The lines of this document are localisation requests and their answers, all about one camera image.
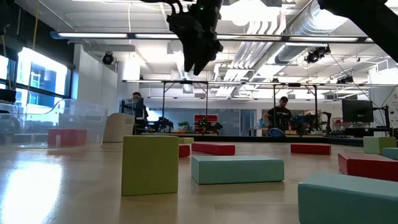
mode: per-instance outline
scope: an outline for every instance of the ceiling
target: ceiling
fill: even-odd
[[[73,0],[40,0],[39,19],[55,30],[76,32],[169,32],[165,22],[165,16],[170,14],[170,8],[163,4],[105,4],[94,1]],[[295,0],[296,5],[287,9],[287,21],[303,8],[309,0]],[[28,12],[35,14],[36,4],[32,0],[16,0],[16,3]],[[397,0],[388,2],[390,7],[398,7]],[[243,34],[248,26],[236,26],[232,21],[219,21],[217,33],[219,34]],[[333,31],[331,35],[364,35],[364,33],[351,21]],[[142,66],[144,78],[150,78],[154,74],[170,74],[177,66],[173,56],[167,55],[168,41],[161,40],[92,40],[90,45],[134,45],[146,66]],[[241,46],[240,42],[223,42],[224,51],[219,53],[217,61],[211,62],[205,70],[213,71],[216,63],[222,60],[232,60]],[[333,75],[339,74],[342,69],[356,67],[355,78],[367,79],[367,68],[386,57],[386,53],[374,44],[331,44],[331,52],[335,59],[325,57],[319,63],[307,67],[303,63],[303,57],[299,57],[293,64],[281,72],[280,81],[296,82],[297,80],[310,79],[313,82],[324,82]],[[115,52],[119,60],[128,57],[127,52]]]

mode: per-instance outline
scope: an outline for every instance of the glass window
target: glass window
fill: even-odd
[[[24,85],[65,94],[68,68],[48,57],[23,48],[18,54],[17,82]]]
[[[28,91],[23,90],[20,88],[17,88],[17,95],[16,95],[16,105],[17,106],[33,106],[33,105],[38,105],[38,106],[46,106],[46,107],[54,107],[60,100],[62,100],[59,97],[55,96],[48,96],[45,94],[41,93],[36,93],[33,91]]]
[[[2,79],[7,79],[8,61],[8,58],[0,56],[0,78]]]

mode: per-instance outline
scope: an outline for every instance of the transparent container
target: transparent container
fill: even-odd
[[[0,104],[0,147],[78,147],[100,145],[108,109],[78,100],[53,108]]]

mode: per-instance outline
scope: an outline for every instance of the light blue foam block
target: light blue foam block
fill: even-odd
[[[267,156],[193,156],[191,173],[198,184],[277,182],[284,161]]]
[[[396,147],[383,148],[383,156],[390,159],[398,160],[398,148]]]
[[[301,224],[396,224],[398,182],[313,174],[298,185]]]

